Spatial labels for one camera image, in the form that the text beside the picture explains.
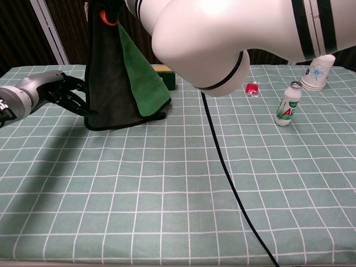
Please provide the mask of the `right silver robot hand orange thumb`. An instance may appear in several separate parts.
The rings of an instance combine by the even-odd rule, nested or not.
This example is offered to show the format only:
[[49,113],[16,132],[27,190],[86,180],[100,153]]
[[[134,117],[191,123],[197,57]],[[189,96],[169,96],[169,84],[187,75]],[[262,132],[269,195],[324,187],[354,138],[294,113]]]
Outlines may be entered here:
[[116,26],[119,23],[119,13],[125,5],[125,0],[85,0],[84,10],[87,21],[90,4],[94,4],[97,1],[104,6],[99,12],[102,21],[108,26]]

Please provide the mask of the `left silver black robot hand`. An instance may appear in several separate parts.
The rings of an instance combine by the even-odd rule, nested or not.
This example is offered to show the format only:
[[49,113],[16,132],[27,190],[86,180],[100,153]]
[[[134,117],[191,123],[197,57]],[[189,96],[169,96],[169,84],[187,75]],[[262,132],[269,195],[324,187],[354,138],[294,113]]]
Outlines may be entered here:
[[47,103],[57,104],[82,117],[98,115],[74,90],[83,92],[85,82],[60,70],[27,76],[14,86],[0,86],[0,97],[14,114],[14,119],[6,121],[4,127],[25,119]]

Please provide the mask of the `green cloth with black trim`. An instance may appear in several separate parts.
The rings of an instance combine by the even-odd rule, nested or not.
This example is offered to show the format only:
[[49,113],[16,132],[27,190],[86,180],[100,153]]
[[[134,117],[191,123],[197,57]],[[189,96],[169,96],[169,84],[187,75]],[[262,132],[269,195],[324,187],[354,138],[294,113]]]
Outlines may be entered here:
[[118,23],[106,25],[103,5],[90,4],[90,48],[85,71],[86,102],[98,115],[85,118],[91,131],[128,128],[166,118],[170,92]]

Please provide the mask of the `yellow green sponge with cutout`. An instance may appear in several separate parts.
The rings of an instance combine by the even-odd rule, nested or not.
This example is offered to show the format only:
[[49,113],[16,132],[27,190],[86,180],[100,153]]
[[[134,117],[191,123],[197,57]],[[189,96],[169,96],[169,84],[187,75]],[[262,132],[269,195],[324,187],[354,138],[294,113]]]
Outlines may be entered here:
[[176,76],[175,72],[166,65],[154,64],[151,65],[155,72],[162,78],[164,84],[169,91],[176,89]]

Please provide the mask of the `green checked tablecloth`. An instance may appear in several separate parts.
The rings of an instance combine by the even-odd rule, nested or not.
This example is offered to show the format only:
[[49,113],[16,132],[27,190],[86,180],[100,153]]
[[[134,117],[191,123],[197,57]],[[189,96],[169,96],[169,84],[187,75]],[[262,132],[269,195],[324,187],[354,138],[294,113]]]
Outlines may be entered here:
[[277,126],[304,70],[254,66],[257,97],[205,101],[177,77],[167,118],[127,129],[55,105],[0,129],[0,264],[356,265],[356,73]]

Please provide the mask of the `small red packet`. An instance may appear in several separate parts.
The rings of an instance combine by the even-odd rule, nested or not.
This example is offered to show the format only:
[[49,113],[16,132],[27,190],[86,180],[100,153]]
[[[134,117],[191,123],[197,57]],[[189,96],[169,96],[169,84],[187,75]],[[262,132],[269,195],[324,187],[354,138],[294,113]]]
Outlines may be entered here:
[[259,85],[254,82],[249,82],[245,87],[245,94],[248,97],[258,97],[259,95]]

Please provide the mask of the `white green drink bottle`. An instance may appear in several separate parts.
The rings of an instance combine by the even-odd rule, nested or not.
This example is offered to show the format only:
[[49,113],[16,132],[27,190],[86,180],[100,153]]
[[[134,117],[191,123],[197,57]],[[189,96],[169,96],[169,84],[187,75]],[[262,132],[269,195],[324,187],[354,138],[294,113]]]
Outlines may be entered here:
[[299,104],[302,96],[302,84],[297,81],[290,83],[284,91],[283,98],[274,117],[274,121],[279,126],[286,126],[291,122],[292,116]]

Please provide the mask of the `white paper cup blue print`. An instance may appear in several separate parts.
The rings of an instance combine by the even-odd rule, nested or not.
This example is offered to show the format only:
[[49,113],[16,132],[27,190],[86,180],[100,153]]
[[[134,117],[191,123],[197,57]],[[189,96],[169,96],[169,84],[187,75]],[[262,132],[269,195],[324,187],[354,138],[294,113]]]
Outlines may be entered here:
[[331,54],[313,59],[301,78],[303,88],[311,91],[321,91],[327,84],[327,78],[334,62],[335,56]]

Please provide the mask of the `white metal frame post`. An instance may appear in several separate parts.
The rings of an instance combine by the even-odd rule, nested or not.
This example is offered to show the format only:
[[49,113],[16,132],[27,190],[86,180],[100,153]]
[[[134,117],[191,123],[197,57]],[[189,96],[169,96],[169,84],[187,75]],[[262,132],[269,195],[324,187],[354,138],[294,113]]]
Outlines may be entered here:
[[64,46],[57,32],[45,0],[29,0],[42,27],[43,33],[49,43],[54,57],[59,65],[68,65],[70,62],[66,55]]

